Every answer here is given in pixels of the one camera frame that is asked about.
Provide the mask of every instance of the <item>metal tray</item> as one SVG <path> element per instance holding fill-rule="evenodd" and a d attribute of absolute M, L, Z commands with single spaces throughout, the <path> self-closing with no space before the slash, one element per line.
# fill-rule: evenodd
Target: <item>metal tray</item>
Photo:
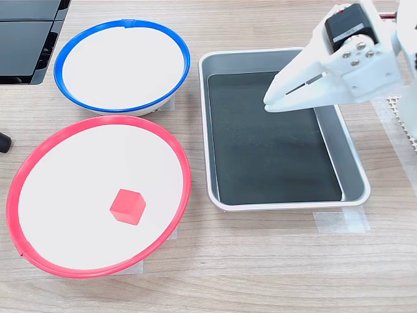
<path fill-rule="evenodd" d="M 213 52 L 199 61 L 208 197 L 221 210 L 350 207 L 369 198 L 337 106 L 264 114 L 262 88 L 300 51 Z"/>

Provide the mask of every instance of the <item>table surface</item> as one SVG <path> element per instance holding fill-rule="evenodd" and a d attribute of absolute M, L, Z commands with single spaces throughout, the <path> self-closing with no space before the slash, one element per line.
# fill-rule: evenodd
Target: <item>table surface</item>
<path fill-rule="evenodd" d="M 417 197 L 371 104 L 341 108 L 373 187 L 366 233 L 319 233 L 312 210 L 222 213 L 206 195 L 198 59 L 216 50 L 305 46 L 340 2 L 74 1 L 54 58 L 80 31 L 119 18 L 163 23 L 189 45 L 193 63 L 175 111 L 146 118 L 184 147 L 190 204 L 178 239 L 149 256 L 143 274 L 70 280 L 37 269 L 8 235 L 12 178 L 48 136 L 95 115 L 59 92 L 54 60 L 42 85 L 0 86 L 0 131 L 14 139 L 0 155 L 0 312 L 417 312 Z M 396 2 L 377 6 L 395 10 Z"/>

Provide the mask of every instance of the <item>red cube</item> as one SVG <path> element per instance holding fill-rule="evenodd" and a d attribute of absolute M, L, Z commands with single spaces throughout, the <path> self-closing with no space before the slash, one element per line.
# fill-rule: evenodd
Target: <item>red cube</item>
<path fill-rule="evenodd" d="M 110 212 L 119 222 L 138 225 L 145 206 L 146 202 L 140 193 L 120 189 L 110 207 Z"/>

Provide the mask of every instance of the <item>blue rim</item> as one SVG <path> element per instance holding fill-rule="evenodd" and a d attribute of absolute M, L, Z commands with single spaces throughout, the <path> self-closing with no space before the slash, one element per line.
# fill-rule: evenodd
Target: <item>blue rim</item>
<path fill-rule="evenodd" d="M 80 102 L 79 100 L 75 99 L 74 96 L 71 95 L 71 93 L 68 91 L 68 89 L 66 88 L 65 84 L 64 84 L 64 80 L 63 80 L 63 66 L 64 66 L 64 62 L 66 57 L 68 56 L 68 54 L 71 52 L 71 50 L 83 39 L 87 38 L 88 36 L 97 33 L 99 31 L 103 31 L 105 29 L 108 28 L 112 28 L 112 27 L 124 27 L 124 28 L 131 28 L 131 27 L 147 27 L 147 28 L 153 28 L 153 29 L 157 29 L 165 34 L 167 34 L 168 36 L 170 36 L 180 47 L 182 55 L 184 57 L 184 72 L 182 73 L 182 77 L 179 81 L 179 83 L 170 91 L 168 92 L 166 95 L 162 96 L 161 98 L 152 101 L 148 104 L 144 104 L 142 106 L 136 106 L 134 108 L 127 108 L 127 109 L 102 109 L 102 108 L 95 108 L 94 106 L 89 106 L 85 103 Z M 93 110 L 93 111 L 98 111 L 98 112 L 106 112 L 106 113 L 123 113 L 123 112 L 132 112 L 132 111 L 138 111 L 138 110 L 142 110 L 145 108 L 149 108 L 150 106 L 153 106 L 163 100 L 165 100 L 166 98 L 168 98 L 169 96 L 171 96 L 184 82 L 184 80 L 186 79 L 187 75 L 188 75 L 188 71 L 190 70 L 190 63 L 191 63 L 191 57 L 190 57 L 190 51 L 188 50 L 188 47 L 186 45 L 186 43 L 183 41 L 183 39 L 173 30 L 160 25 L 158 23 L 154 23 L 154 22 L 149 22 L 149 21 L 143 21 L 143 20 L 117 20 L 117 21 L 111 21 L 111 22 L 106 22 L 97 26 L 94 26 L 92 28 L 89 28 L 85 31 L 83 31 L 82 33 L 78 34 L 77 36 L 75 36 L 73 39 L 71 39 L 65 46 L 64 48 L 61 50 L 61 52 L 59 52 L 59 55 L 57 57 L 57 60 L 55 62 L 55 68 L 54 68 L 54 76 L 55 76 L 55 82 L 57 83 L 57 86 L 59 88 L 59 90 L 61 90 L 61 92 L 68 98 L 70 99 L 72 102 L 78 104 L 79 106 L 82 106 L 84 108 Z"/>

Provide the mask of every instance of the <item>red rim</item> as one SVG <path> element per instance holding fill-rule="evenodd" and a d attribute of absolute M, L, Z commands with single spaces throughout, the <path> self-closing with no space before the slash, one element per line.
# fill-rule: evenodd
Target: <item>red rim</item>
<path fill-rule="evenodd" d="M 36 163 L 39 162 L 39 160 L 52 148 L 54 148 L 58 143 L 61 143 L 69 137 L 89 128 L 110 124 L 130 125 L 153 132 L 154 134 L 161 137 L 161 139 L 168 143 L 172 150 L 174 150 L 178 160 L 180 161 L 182 176 L 184 179 L 184 186 L 182 189 L 182 196 L 179 208 L 173 220 L 171 221 L 167 229 L 161 234 L 161 236 L 159 236 L 159 238 L 157 238 L 157 240 L 155 240 L 155 242 L 148 246 L 144 251 L 140 252 L 139 254 L 137 254 L 129 260 L 120 262 L 109 267 L 103 267 L 100 269 L 80 270 L 58 266 L 44 259 L 37 251 L 34 250 L 34 248 L 25 238 L 19 221 L 18 204 L 20 192 L 22 191 L 22 187 L 27 176 L 29 175 L 33 167 L 36 165 Z M 168 239 L 168 237 L 172 234 L 172 232 L 175 230 L 178 223 L 180 222 L 188 204 L 188 200 L 190 199 L 190 193 L 190 163 L 188 162 L 187 156 L 180 143 L 167 130 L 155 123 L 152 123 L 146 119 L 140 119 L 138 117 L 100 116 L 76 123 L 74 125 L 62 129 L 58 133 L 49 137 L 44 143 L 42 143 L 29 155 L 29 157 L 22 164 L 16 176 L 14 177 L 12 185 L 10 187 L 10 191 L 8 193 L 6 204 L 7 226 L 13 243 L 18 249 L 20 255 L 25 257 L 29 262 L 44 270 L 45 272 L 69 278 L 93 278 L 106 276 L 136 264 L 137 262 L 146 258 L 149 254 L 154 252 L 157 248 L 159 248 L 159 246 L 161 246 L 162 243 L 164 243 L 164 241 Z"/>

